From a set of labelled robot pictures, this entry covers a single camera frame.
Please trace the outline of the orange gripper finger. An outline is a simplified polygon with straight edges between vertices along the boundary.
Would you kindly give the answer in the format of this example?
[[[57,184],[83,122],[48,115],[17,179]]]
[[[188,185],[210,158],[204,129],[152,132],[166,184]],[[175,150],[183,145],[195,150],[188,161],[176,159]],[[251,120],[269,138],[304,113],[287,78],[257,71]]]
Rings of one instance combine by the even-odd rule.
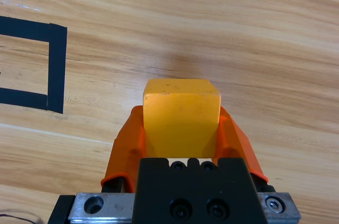
[[[216,142],[216,160],[220,158],[242,158],[256,190],[275,192],[263,174],[249,139],[223,107],[220,108]]]
[[[143,123],[143,107],[135,106],[114,140],[105,177],[101,186],[114,180],[124,179],[123,185],[128,193],[137,187],[139,163],[146,157],[146,139]]]

